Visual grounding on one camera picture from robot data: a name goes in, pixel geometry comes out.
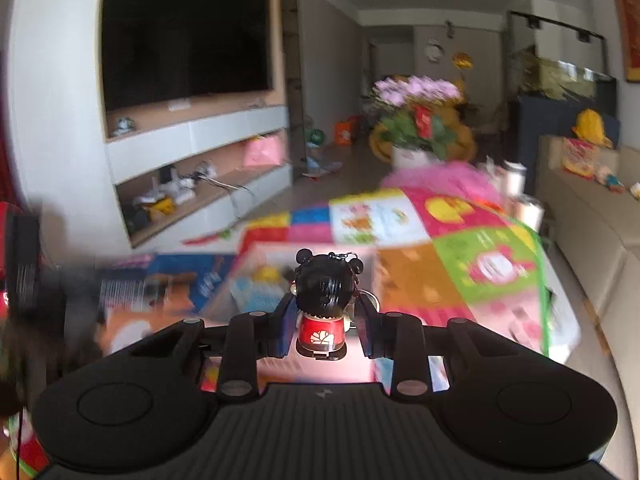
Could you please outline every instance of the flower pot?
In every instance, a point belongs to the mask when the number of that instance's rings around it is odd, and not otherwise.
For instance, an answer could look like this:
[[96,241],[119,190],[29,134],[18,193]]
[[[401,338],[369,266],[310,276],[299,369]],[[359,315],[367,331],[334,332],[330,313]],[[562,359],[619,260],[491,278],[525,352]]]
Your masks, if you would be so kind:
[[391,151],[391,162],[395,170],[404,168],[423,168],[438,162],[438,157],[423,150],[408,150],[394,146]]

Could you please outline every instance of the orange bag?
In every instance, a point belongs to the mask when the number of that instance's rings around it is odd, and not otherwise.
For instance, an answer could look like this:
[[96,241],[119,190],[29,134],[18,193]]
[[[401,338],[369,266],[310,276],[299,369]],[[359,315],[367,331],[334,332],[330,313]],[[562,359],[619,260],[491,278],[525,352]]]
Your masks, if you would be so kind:
[[348,120],[337,123],[334,128],[334,142],[338,146],[351,146],[359,123],[359,116],[351,116]]

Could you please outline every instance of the potted plant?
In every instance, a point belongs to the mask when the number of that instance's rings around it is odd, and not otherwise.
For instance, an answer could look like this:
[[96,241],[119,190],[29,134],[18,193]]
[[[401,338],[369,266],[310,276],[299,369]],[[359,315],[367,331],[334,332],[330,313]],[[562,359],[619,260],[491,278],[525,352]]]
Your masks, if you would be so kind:
[[447,156],[447,145],[456,134],[447,128],[433,109],[453,105],[460,91],[448,81],[411,76],[407,80],[376,82],[374,95],[386,112],[381,123],[382,140],[390,142],[395,168],[428,166]]

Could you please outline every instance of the stuffed toy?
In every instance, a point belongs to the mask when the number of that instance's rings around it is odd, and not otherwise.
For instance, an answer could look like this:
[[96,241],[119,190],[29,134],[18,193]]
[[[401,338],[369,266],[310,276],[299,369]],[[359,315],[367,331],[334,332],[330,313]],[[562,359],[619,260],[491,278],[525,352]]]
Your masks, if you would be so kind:
[[614,193],[622,193],[625,189],[607,166],[600,166],[598,171],[596,171],[595,178],[600,184]]

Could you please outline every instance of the tv cabinet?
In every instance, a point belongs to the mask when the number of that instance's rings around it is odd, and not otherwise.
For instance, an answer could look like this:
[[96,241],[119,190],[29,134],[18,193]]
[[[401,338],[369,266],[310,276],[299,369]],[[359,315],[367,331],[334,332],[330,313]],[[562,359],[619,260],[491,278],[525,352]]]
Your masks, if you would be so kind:
[[[6,57],[6,110],[15,176],[27,207],[42,212],[42,241],[52,262],[171,251],[185,238],[234,224],[259,202],[290,186],[288,160],[244,168],[244,143],[288,128],[280,0],[270,0],[273,88],[265,92],[194,96],[190,107],[167,103],[107,114],[102,97],[102,0],[13,0]],[[262,108],[251,108],[252,105]],[[136,131],[111,139],[128,116]],[[198,186],[196,198],[129,237],[119,202],[150,186],[174,163],[186,173],[201,158],[220,180],[254,192]]]

